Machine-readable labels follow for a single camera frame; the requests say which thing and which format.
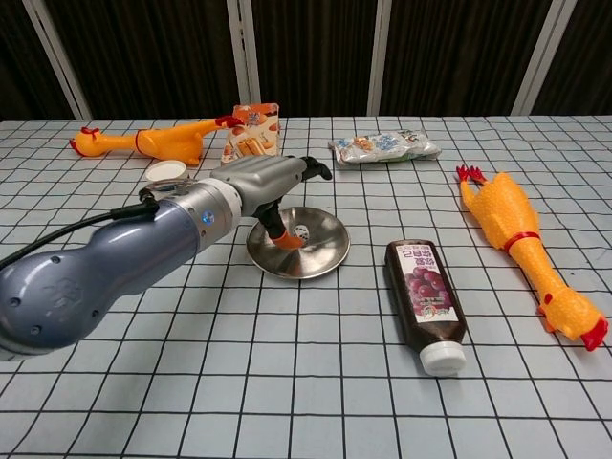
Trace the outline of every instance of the grid tablecloth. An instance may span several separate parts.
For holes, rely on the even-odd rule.
[[[92,122],[108,134],[175,120]],[[83,159],[80,122],[0,124],[0,256],[84,216],[137,202],[152,161]],[[544,332],[522,272],[459,199],[455,166],[505,170],[540,214],[563,278],[612,316],[612,117],[282,121],[284,153],[335,172],[283,206],[335,213],[352,247],[312,281],[259,271],[252,220],[143,295],[119,300],[75,346],[0,363],[0,455],[147,457],[612,457],[612,353]],[[327,142],[425,129],[438,162],[339,168]],[[205,139],[195,178],[219,165]],[[51,248],[79,247],[95,228]],[[467,315],[467,367],[424,374],[383,282],[385,245],[434,241]]]

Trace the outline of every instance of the yellow rubber chicken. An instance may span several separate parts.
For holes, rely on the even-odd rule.
[[[559,330],[567,338],[581,338],[593,351],[608,331],[605,316],[584,295],[569,288],[553,269],[540,239],[536,211],[525,191],[501,172],[488,181],[479,168],[457,167],[461,196],[489,243],[507,252],[537,289],[538,311],[546,331]],[[468,177],[482,185],[477,194]]]
[[[221,117],[167,129],[144,129],[131,136],[106,136],[97,128],[81,127],[70,140],[70,146],[81,156],[100,156],[110,150],[136,150],[158,160],[198,165],[202,138],[206,134],[241,124],[238,118]]]

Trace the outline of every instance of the white wrapped package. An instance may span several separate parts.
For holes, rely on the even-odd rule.
[[[391,163],[435,160],[440,148],[423,132],[383,132],[371,136],[329,142],[340,164]]]

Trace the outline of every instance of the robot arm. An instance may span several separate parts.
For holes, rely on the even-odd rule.
[[[286,233],[278,202],[315,175],[312,158],[249,157],[211,178],[174,184],[153,216],[117,220],[79,249],[48,251],[0,268],[0,360],[46,354],[85,338],[123,295],[143,292],[256,216],[274,240]]]

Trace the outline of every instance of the metal bowl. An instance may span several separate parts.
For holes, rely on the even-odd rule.
[[[342,222],[318,208],[280,210],[287,231],[304,240],[304,247],[284,251],[275,246],[261,223],[252,227],[247,251],[266,273],[286,279],[312,279],[329,273],[348,254],[351,242]]]

